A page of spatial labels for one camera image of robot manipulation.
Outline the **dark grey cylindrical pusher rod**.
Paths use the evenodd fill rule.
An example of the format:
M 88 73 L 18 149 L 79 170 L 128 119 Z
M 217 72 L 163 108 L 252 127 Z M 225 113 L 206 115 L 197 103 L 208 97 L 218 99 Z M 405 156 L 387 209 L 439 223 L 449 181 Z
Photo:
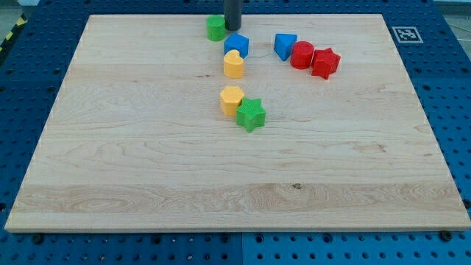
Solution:
M 241 28 L 242 0 L 224 0 L 225 28 L 237 31 Z

